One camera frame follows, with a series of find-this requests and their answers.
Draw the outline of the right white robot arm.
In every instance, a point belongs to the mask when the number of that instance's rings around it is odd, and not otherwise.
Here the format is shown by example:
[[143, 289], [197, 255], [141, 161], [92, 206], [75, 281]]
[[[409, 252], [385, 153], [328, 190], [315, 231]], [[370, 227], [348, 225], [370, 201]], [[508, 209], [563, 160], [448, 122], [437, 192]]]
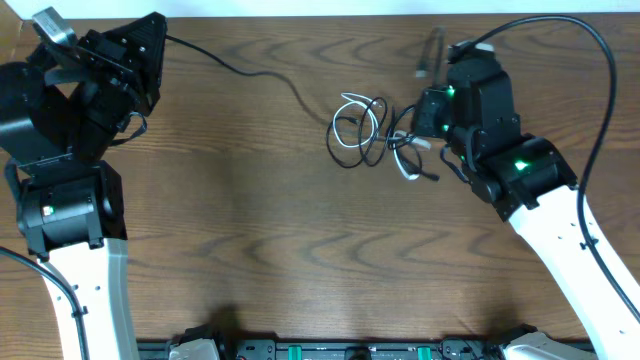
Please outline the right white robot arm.
[[575, 173], [548, 140], [522, 133], [511, 81], [493, 55], [451, 64], [424, 90], [413, 132], [440, 138], [458, 176], [534, 250], [600, 359], [631, 359], [639, 342], [639, 285], [601, 231]]

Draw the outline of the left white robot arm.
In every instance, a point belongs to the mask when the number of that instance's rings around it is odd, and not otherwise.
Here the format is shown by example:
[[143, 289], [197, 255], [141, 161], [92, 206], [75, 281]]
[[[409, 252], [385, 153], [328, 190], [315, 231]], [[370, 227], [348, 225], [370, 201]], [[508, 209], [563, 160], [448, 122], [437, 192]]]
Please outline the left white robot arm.
[[78, 36], [53, 8], [38, 47], [1, 68], [4, 175], [67, 359], [136, 359], [122, 180], [105, 152], [133, 140], [160, 98], [166, 18]]

